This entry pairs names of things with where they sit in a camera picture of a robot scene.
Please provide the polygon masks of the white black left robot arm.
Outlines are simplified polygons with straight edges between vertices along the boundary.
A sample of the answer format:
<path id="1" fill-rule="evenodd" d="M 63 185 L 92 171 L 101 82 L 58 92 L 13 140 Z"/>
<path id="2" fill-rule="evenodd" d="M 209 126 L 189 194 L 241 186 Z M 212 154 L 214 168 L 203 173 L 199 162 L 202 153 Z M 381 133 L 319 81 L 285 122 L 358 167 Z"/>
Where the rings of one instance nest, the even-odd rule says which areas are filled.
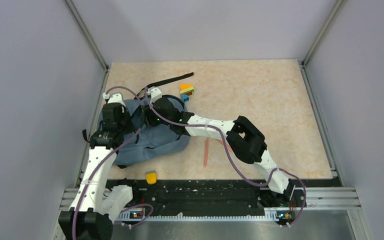
<path id="1" fill-rule="evenodd" d="M 137 140 L 124 103 L 106 103 L 102 108 L 101 129 L 89 140 L 86 169 L 73 202 L 62 211 L 58 223 L 67 240 L 109 240 L 114 223 L 123 208 L 140 202 L 140 193 L 128 185 L 119 185 L 104 197 L 110 169 L 117 153 Z"/>

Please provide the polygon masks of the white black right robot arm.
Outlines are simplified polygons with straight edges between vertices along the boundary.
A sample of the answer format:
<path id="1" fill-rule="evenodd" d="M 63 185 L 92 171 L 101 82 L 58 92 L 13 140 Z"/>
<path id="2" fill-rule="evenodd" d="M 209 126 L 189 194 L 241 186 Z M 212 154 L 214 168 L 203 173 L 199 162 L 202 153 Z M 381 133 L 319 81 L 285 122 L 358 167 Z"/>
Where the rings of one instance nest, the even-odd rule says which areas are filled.
<path id="1" fill-rule="evenodd" d="M 167 96 L 155 101 L 142 97 L 145 123 L 149 127 L 164 126 L 165 131 L 179 137 L 208 137 L 220 140 L 225 151 L 232 150 L 235 157 L 252 165 L 266 179 L 279 206 L 287 206 L 294 198 L 294 189 L 287 175 L 278 168 L 269 153 L 266 138 L 245 116 L 235 120 L 216 120 L 199 116 L 175 107 Z"/>

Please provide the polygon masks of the blue grey student backpack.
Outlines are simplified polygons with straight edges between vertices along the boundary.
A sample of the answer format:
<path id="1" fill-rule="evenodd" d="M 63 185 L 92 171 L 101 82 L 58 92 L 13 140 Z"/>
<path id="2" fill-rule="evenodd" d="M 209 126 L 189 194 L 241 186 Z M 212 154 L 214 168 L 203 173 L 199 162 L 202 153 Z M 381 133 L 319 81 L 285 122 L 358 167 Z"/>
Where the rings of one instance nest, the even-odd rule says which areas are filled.
<path id="1" fill-rule="evenodd" d="M 157 157 L 180 153 L 190 143 L 190 136 L 178 136 L 166 132 L 164 126 L 149 127 L 145 124 L 134 132 L 124 132 L 126 111 L 133 112 L 142 109 L 145 90 L 141 89 L 133 98 L 120 103 L 104 103 L 98 117 L 96 131 L 92 135 L 87 130 L 82 131 L 83 139 L 91 149 L 105 147 L 115 150 L 112 164 L 123 169 L 135 164 L 147 162 Z"/>

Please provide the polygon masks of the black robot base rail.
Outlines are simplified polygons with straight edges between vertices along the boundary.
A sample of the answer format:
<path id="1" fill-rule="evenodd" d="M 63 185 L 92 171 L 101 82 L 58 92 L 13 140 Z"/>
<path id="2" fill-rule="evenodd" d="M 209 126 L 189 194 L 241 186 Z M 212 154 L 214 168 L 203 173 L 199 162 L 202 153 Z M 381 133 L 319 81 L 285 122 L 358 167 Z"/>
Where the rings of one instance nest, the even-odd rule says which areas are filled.
<path id="1" fill-rule="evenodd" d="M 106 189 L 118 185 L 132 187 L 133 199 L 128 206 L 150 204 L 153 217 L 182 214 L 185 217 L 263 216 L 269 208 L 298 210 L 304 205 L 304 192 L 295 189 L 283 197 L 267 187 L 259 188 L 243 180 L 108 180 Z"/>

